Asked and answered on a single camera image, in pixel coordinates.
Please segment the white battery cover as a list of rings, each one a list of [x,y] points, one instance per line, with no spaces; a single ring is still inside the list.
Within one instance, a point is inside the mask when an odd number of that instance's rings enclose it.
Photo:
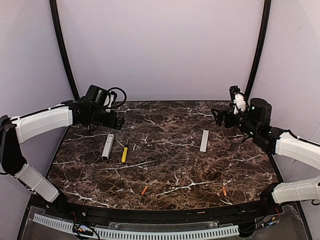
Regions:
[[[209,139],[209,131],[203,130],[202,137],[201,137],[201,143],[199,150],[203,153],[207,151],[207,145],[208,145],[208,139]]]

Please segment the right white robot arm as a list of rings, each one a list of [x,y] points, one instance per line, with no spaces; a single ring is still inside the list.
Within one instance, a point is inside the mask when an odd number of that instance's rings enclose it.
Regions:
[[[320,145],[294,135],[289,129],[272,127],[272,106],[262,98],[247,102],[235,94],[228,109],[211,110],[217,126],[238,127],[246,138],[268,155],[288,157],[315,169],[320,168]],[[320,178],[271,183],[260,193],[257,212],[267,215],[276,206],[296,201],[319,201]]]

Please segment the orange battery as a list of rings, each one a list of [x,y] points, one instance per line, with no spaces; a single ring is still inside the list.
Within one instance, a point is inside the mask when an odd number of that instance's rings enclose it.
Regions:
[[[148,190],[148,186],[146,185],[144,187],[144,189],[142,190],[141,195],[143,196],[146,193],[147,190]]]
[[[227,191],[226,191],[226,188],[224,186],[222,186],[222,192],[223,192],[223,195],[225,197],[227,197]]]

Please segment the white remote control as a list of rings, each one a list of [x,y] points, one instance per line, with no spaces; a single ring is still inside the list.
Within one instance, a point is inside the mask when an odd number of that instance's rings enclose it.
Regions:
[[[111,153],[111,149],[112,149],[112,145],[113,145],[113,141],[114,141],[114,134],[110,133],[108,134],[104,147],[103,147],[103,151],[101,154],[101,158],[103,160],[108,160],[110,158],[110,153]]]

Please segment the yellow handled screwdriver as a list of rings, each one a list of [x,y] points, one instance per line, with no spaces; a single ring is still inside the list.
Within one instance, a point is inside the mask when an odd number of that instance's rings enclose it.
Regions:
[[[121,162],[125,163],[127,161],[127,155],[128,155],[128,149],[129,149],[129,139],[127,139],[122,152]]]

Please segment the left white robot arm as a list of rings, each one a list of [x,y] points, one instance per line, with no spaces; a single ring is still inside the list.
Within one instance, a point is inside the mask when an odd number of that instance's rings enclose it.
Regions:
[[[25,115],[0,118],[0,174],[11,176],[36,193],[45,202],[62,205],[66,195],[26,159],[22,146],[57,130],[91,125],[120,130],[125,118],[116,109],[127,101],[127,93],[120,87],[104,89],[90,85],[79,99],[63,101]]]

